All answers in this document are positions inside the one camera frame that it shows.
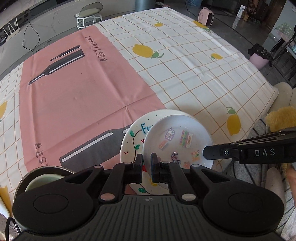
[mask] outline trash can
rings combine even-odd
[[[202,0],[185,0],[186,4],[191,7],[198,7],[202,4]]]
[[[136,12],[155,8],[156,0],[136,0]]]
[[[248,49],[248,54],[250,55],[249,61],[254,64],[258,70],[262,69],[266,64],[269,64],[271,67],[272,56],[260,44],[255,44],[251,49]]]

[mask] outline lemon print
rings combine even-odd
[[[156,24],[154,24],[155,27],[162,27],[163,24],[161,22],[157,22]]]
[[[2,105],[0,105],[0,118],[4,115],[4,112],[6,110],[7,101],[5,101]]]
[[[133,52],[145,58],[161,58],[163,56],[163,54],[159,56],[157,51],[153,53],[153,50],[150,47],[140,44],[135,44]]]
[[[9,214],[12,215],[12,208],[11,208],[12,205],[11,205],[7,186],[0,188],[0,197],[1,197],[4,205],[6,206],[7,210],[9,211]]]
[[[153,182],[152,182],[152,179],[151,179],[151,178],[150,178],[150,183],[151,183],[151,185],[152,185],[152,186],[154,186],[154,187],[156,187],[156,186],[157,186],[157,184],[156,184],[156,183],[153,183]]]
[[[211,59],[215,60],[215,59],[223,59],[223,57],[217,53],[212,53],[211,54]]]
[[[204,26],[203,24],[201,24],[200,22],[198,22],[198,21],[193,21],[195,24],[196,24],[196,26],[197,27],[200,27],[200,28],[202,28],[202,29],[204,29],[204,30],[206,30],[206,31],[210,31],[210,29],[207,27],[207,26]]]
[[[227,114],[231,114],[231,116],[228,117],[226,122],[227,129],[231,136],[236,135],[237,133],[239,133],[241,128],[239,116],[237,115],[236,111],[232,107],[226,107],[226,108],[229,108]]]

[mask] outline black trash bag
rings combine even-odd
[[[271,67],[271,62],[272,62],[272,56],[271,54],[263,48],[260,44],[255,44],[251,49],[248,49],[248,54],[252,56],[253,54],[257,54],[263,59],[268,59],[269,63],[268,65]]]

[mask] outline ceramic plate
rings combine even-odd
[[[184,115],[164,117],[145,138],[143,157],[146,170],[151,174],[151,153],[156,153],[160,161],[175,162],[181,168],[189,169],[192,164],[211,168],[213,160],[202,155],[203,149],[209,145],[213,145],[211,135],[195,118]]]
[[[142,154],[143,143],[150,128],[159,120],[170,115],[186,115],[191,116],[179,110],[156,110],[149,112],[137,119],[126,132],[120,149],[120,162],[133,162],[138,153]],[[130,184],[131,188],[138,195],[159,195],[168,194],[168,190],[152,183],[151,177],[143,166],[143,176],[141,184]]]

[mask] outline black cable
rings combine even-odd
[[[37,33],[37,31],[33,28],[33,26],[32,26],[32,24],[30,23],[30,21],[28,21],[29,22],[29,24],[31,25],[31,28]],[[39,44],[39,42],[40,42],[40,36],[39,36],[39,34],[37,33],[37,35],[38,35],[38,43],[35,45],[35,47],[33,48],[33,50],[31,50],[31,49],[28,49],[28,48],[26,48],[25,46],[24,46],[24,41],[25,41],[25,34],[26,34],[26,31],[27,31],[27,28],[28,28],[28,25],[26,24],[26,29],[25,29],[25,32],[24,32],[24,40],[22,41],[22,46],[25,48],[25,49],[27,49],[27,50],[30,50],[31,52],[32,52],[32,54],[35,54],[35,53],[37,53],[39,50],[41,50],[44,46],[45,46],[45,44],[47,44],[47,43],[49,43],[49,42],[51,42],[51,40],[49,40],[49,41],[47,41],[39,50],[37,50],[36,52],[34,52],[34,50],[35,50],[35,48],[37,47],[37,45]]]
[[[198,16],[196,16],[194,13],[192,13],[191,11],[188,10],[188,7],[187,7],[187,4],[186,4],[186,0],[185,0],[185,6],[187,8],[187,11],[190,12],[192,15],[194,15],[197,19],[198,19]],[[220,22],[224,23],[223,21],[221,21],[220,19],[216,18],[215,17],[215,14],[214,14],[214,18],[219,20]],[[233,31],[235,31],[236,33],[238,33],[240,36],[242,36],[245,40],[247,40],[251,45],[253,45],[248,39],[246,39],[243,35],[241,35],[238,31],[236,31],[235,29],[233,29],[232,27],[230,27]]]
[[[6,241],[9,241],[9,225],[10,225],[10,222],[13,222],[15,228],[17,229],[17,233],[18,234],[20,233],[18,228],[17,228],[17,225],[15,224],[15,220],[12,217],[9,217],[6,220],[6,225],[5,225],[5,239],[6,239]]]

